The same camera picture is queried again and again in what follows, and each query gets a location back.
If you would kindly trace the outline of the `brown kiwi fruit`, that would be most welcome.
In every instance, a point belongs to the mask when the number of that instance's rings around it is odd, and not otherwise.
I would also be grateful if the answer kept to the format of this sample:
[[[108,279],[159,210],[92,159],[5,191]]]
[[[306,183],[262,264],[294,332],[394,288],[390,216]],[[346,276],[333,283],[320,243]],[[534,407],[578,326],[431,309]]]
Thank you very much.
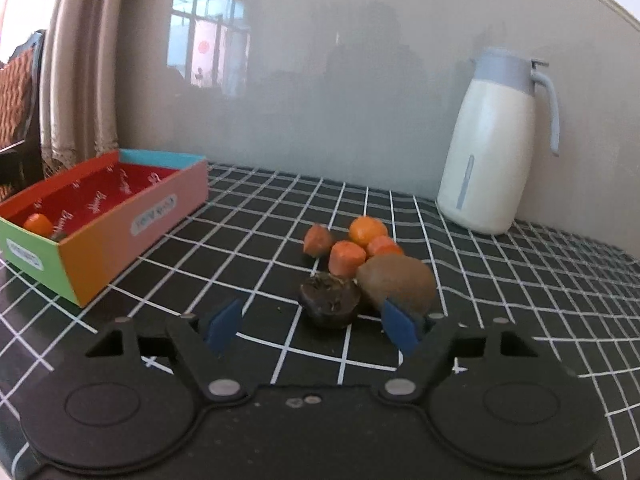
[[[360,266],[356,281],[363,296],[379,311],[384,301],[407,312],[427,314],[434,306],[437,286],[432,269],[421,260],[398,254],[370,258]]]

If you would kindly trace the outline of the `large orange tangerine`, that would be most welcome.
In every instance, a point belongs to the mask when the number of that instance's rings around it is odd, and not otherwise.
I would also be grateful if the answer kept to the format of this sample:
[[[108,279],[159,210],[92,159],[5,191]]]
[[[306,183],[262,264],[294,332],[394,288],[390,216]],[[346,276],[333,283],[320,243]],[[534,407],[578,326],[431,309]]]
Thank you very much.
[[[31,214],[23,222],[23,228],[31,233],[50,238],[54,233],[54,225],[44,214]]]

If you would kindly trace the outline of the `dark passion fruit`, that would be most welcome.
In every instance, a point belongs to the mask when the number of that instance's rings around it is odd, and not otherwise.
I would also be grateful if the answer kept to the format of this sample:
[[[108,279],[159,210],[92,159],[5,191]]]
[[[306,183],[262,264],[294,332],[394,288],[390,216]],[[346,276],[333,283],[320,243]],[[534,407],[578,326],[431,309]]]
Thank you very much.
[[[51,236],[51,240],[53,240],[54,242],[60,242],[61,240],[65,240],[67,237],[67,234],[63,231],[58,231],[58,232],[54,232]]]
[[[353,280],[329,273],[306,278],[298,289],[298,302],[307,318],[327,330],[338,330],[356,318],[361,292]]]

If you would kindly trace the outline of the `carrot piece right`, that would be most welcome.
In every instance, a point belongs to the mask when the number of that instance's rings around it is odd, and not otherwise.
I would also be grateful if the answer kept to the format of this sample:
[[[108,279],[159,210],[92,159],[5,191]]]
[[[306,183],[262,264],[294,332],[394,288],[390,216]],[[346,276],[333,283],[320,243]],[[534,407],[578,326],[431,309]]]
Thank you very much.
[[[367,244],[366,251],[370,258],[387,254],[404,254],[404,250],[387,235],[380,235],[370,240],[369,244]]]

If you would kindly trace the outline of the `carrot piece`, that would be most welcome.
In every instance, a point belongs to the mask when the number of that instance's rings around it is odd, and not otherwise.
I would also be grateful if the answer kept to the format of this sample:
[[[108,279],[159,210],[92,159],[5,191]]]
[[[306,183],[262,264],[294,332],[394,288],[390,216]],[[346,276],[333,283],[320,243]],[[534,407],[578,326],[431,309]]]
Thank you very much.
[[[367,244],[366,251],[370,258],[387,254],[404,254],[404,250],[387,235],[380,235],[370,240],[369,244]]]
[[[315,223],[306,232],[303,240],[303,253],[311,258],[323,258],[334,244],[332,233],[321,224]]]
[[[339,278],[354,278],[360,266],[367,261],[366,251],[354,242],[340,240],[330,251],[329,272]]]

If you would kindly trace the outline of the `carrot piece middle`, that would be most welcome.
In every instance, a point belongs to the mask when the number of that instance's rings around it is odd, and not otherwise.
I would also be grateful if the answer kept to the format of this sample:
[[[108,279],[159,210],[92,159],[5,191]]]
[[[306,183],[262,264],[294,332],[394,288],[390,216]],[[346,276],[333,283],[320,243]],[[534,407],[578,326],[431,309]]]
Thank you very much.
[[[329,272],[339,278],[354,278],[360,266],[367,261],[366,251],[354,242],[340,240],[330,251]]]

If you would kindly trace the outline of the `small orange tangerine back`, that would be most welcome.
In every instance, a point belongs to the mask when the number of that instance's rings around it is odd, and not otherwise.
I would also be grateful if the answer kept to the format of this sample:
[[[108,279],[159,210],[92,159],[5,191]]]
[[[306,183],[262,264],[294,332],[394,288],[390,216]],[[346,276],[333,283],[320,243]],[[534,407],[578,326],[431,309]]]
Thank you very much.
[[[386,225],[377,218],[360,216],[349,226],[349,239],[361,247],[367,247],[372,240],[380,236],[387,236]]]

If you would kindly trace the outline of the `carrot piece left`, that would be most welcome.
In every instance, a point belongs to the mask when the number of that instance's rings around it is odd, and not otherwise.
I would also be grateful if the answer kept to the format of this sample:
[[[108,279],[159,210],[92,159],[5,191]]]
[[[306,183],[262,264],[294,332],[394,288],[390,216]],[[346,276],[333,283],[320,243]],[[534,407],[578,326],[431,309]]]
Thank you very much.
[[[303,240],[303,253],[311,258],[323,258],[334,244],[332,233],[321,224],[315,223],[306,232]]]

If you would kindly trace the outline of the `black white checked tablecloth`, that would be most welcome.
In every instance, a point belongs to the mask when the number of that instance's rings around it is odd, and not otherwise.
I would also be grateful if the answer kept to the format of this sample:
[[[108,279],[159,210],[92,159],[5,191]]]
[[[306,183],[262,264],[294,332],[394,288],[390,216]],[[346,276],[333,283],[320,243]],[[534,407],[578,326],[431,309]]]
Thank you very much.
[[[1,267],[1,473],[27,465],[18,415],[26,390],[118,316],[160,324],[239,298],[244,320],[234,366],[276,384],[375,382],[401,363],[375,309],[316,334],[299,284],[323,269],[306,257],[314,224],[344,237],[360,216],[429,264],[439,312],[464,326],[518,324],[586,378],[605,426],[590,462],[605,479],[639,474],[639,261],[572,233],[520,221],[481,236],[442,218],[426,198],[267,169],[208,167],[208,197],[88,307],[78,308],[11,263]]]

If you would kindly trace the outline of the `colourful cardboard box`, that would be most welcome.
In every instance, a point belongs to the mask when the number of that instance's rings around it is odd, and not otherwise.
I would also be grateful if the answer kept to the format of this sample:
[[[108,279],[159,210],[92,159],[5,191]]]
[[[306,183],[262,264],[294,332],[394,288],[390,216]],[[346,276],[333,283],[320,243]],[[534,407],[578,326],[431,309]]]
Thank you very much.
[[[205,157],[117,150],[17,193],[1,205],[1,255],[58,296],[85,307],[208,196]],[[26,231],[44,214],[54,242]]]

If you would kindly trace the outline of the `white thermos jug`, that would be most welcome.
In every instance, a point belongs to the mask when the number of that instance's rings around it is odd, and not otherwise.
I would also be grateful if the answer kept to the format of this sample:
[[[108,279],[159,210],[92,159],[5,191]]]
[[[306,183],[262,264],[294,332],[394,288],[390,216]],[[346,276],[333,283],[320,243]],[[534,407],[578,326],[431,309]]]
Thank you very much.
[[[550,150],[559,154],[558,95],[539,70],[548,65],[496,48],[474,60],[437,194],[445,218],[480,234],[509,231],[533,160],[537,86],[547,90]]]

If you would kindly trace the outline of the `wooden chair orange cushion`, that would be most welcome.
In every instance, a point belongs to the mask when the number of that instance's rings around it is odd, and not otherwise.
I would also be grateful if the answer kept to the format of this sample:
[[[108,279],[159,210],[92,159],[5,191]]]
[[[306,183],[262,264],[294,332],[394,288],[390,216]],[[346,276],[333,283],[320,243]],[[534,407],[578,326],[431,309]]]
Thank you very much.
[[[37,30],[1,66],[1,200],[43,179],[40,70],[44,31]]]

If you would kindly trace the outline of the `beige curtain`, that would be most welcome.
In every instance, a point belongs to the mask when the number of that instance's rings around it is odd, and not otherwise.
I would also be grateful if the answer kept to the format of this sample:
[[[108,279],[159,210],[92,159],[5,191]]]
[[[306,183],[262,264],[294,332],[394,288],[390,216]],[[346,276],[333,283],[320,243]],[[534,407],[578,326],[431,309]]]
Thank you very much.
[[[122,0],[55,0],[39,88],[44,175],[118,148],[116,48]]]

